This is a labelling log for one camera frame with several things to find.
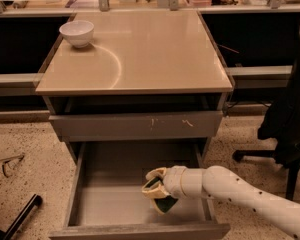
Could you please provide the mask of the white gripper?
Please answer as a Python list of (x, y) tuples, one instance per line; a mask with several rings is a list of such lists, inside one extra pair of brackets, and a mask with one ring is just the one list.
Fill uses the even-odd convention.
[(150, 181), (141, 189), (143, 195), (150, 199), (164, 199), (169, 195), (176, 199), (185, 198), (186, 195), (182, 189), (182, 176), (185, 170), (185, 166), (173, 166), (168, 169), (160, 167), (151, 170), (146, 174), (146, 179)]

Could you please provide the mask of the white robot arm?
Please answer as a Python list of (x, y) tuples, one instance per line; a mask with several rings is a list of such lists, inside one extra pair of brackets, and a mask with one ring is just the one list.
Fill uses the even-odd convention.
[(249, 208), (300, 240), (300, 204), (260, 190), (225, 167), (161, 167), (148, 172), (146, 180), (142, 193), (159, 214), (167, 213), (179, 199), (218, 199)]

